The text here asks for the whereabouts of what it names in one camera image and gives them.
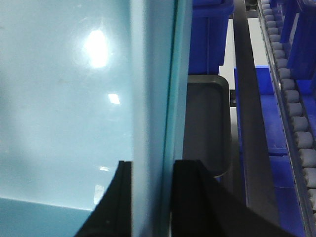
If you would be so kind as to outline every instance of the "light blue panel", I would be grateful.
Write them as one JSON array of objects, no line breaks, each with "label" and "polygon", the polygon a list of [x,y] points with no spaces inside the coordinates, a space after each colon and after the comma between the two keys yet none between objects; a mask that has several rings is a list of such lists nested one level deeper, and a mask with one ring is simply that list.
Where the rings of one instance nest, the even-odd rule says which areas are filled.
[{"label": "light blue panel", "polygon": [[132,159],[129,10],[1,1],[0,198],[92,210]]},{"label": "light blue panel", "polygon": [[182,159],[183,153],[191,21],[192,0],[178,1],[163,161],[162,203],[160,208],[161,236],[167,236],[167,227],[169,225],[173,163],[176,159]]},{"label": "light blue panel", "polygon": [[172,165],[182,158],[191,16],[191,0],[131,1],[134,237],[167,236]]},{"label": "light blue panel", "polygon": [[3,198],[0,210],[2,237],[72,237],[90,214],[87,210]]},{"label": "light blue panel", "polygon": [[133,236],[161,236],[160,202],[175,1],[131,0]]}]

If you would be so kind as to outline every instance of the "dark gray tray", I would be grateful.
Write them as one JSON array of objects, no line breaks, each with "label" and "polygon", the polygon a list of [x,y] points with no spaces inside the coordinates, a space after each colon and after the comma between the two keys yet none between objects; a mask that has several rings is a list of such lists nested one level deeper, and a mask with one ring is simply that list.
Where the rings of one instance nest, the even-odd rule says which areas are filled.
[{"label": "dark gray tray", "polygon": [[189,76],[183,159],[201,160],[219,176],[231,161],[229,88],[217,75]]}]

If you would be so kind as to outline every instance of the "gray roller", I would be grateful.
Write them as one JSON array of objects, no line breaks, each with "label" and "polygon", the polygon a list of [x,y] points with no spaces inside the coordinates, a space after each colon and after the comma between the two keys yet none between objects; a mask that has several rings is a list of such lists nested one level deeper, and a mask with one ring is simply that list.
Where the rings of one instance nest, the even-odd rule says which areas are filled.
[{"label": "gray roller", "polygon": [[313,136],[310,132],[295,132],[294,136],[297,148],[312,148]]},{"label": "gray roller", "polygon": [[276,26],[277,27],[282,27],[283,26],[283,21],[282,20],[276,21]]},{"label": "gray roller", "polygon": [[268,28],[271,28],[271,27],[277,27],[277,23],[275,21],[267,21],[266,22],[266,26]]},{"label": "gray roller", "polygon": [[279,42],[272,42],[271,43],[273,50],[283,50],[283,44]]},{"label": "gray roller", "polygon": [[281,86],[283,90],[295,89],[295,83],[293,79],[281,79]]},{"label": "gray roller", "polygon": [[276,15],[276,16],[278,16],[279,14],[279,10],[278,10],[278,8],[277,7],[275,7],[275,8],[273,8],[272,9],[272,12],[273,12],[273,15]]},{"label": "gray roller", "polygon": [[297,90],[286,90],[284,95],[288,103],[298,103],[300,101],[300,94]]},{"label": "gray roller", "polygon": [[263,5],[263,4],[270,4],[270,0],[261,0],[261,5]]},{"label": "gray roller", "polygon": [[312,196],[316,196],[316,189],[308,189],[308,195],[311,198]]},{"label": "gray roller", "polygon": [[263,15],[264,16],[273,15],[273,11],[271,9],[263,10]]},{"label": "gray roller", "polygon": [[270,4],[262,4],[262,9],[270,9]]},{"label": "gray roller", "polygon": [[300,149],[298,153],[303,167],[316,167],[316,151],[314,149]]},{"label": "gray roller", "polygon": [[276,60],[276,65],[278,68],[286,68],[287,59],[286,58],[279,58]]},{"label": "gray roller", "polygon": [[311,202],[312,209],[316,211],[316,197],[315,196],[310,197],[310,202]]},{"label": "gray roller", "polygon": [[267,16],[265,16],[265,20],[266,21],[274,21],[275,17],[273,15],[267,15]]},{"label": "gray roller", "polygon": [[301,103],[287,103],[287,109],[290,117],[301,116],[303,113]]},{"label": "gray roller", "polygon": [[291,118],[294,132],[306,132],[308,127],[307,118],[294,116]]},{"label": "gray roller", "polygon": [[276,59],[285,58],[284,50],[274,50],[273,55],[275,56]]},{"label": "gray roller", "polygon": [[281,79],[291,78],[291,70],[288,68],[280,68],[278,74]]},{"label": "gray roller", "polygon": [[304,168],[304,178],[308,188],[316,188],[316,169],[315,168]]},{"label": "gray roller", "polygon": [[271,42],[279,42],[281,36],[280,35],[269,35],[270,41]]},{"label": "gray roller", "polygon": [[278,34],[278,28],[276,27],[270,27],[268,28],[269,35],[277,35]]}]

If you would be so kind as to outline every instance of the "roller conveyor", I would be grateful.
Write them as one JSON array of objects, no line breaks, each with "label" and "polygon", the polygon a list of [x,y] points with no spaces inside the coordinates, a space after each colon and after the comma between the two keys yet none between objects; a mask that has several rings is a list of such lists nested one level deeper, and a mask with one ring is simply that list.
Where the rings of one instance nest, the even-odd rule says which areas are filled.
[{"label": "roller conveyor", "polygon": [[275,95],[291,160],[305,236],[316,236],[316,151],[311,121],[295,77],[288,66],[286,45],[280,43],[282,21],[269,0],[258,2],[258,15]]}]

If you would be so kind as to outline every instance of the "metal frame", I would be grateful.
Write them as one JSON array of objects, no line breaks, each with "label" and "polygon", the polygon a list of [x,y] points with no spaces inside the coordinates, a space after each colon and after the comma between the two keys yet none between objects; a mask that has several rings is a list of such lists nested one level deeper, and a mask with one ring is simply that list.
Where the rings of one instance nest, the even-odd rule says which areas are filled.
[{"label": "metal frame", "polygon": [[315,232],[315,222],[313,218],[313,211],[310,205],[310,201],[308,198],[307,187],[305,183],[305,179],[303,176],[302,166],[298,154],[298,149],[295,144],[295,139],[293,137],[293,128],[291,126],[290,118],[288,113],[286,112],[286,100],[281,91],[280,86],[280,78],[277,74],[277,67],[274,61],[272,48],[269,41],[269,35],[265,27],[264,16],[262,13],[262,8],[260,3],[258,4],[258,15],[260,20],[260,26],[262,30],[262,35],[267,51],[268,63],[270,65],[270,73],[272,76],[272,83],[274,86],[275,95],[277,98],[277,102],[279,104],[279,111],[282,118],[283,129],[286,137],[286,143],[288,148],[288,155],[291,160],[294,183],[296,186],[296,194],[298,197],[298,201],[300,204],[300,210],[303,219],[304,231],[306,237],[316,237]]},{"label": "metal frame", "polygon": [[246,203],[257,214],[278,225],[278,208],[243,0],[235,1],[233,24]]}]

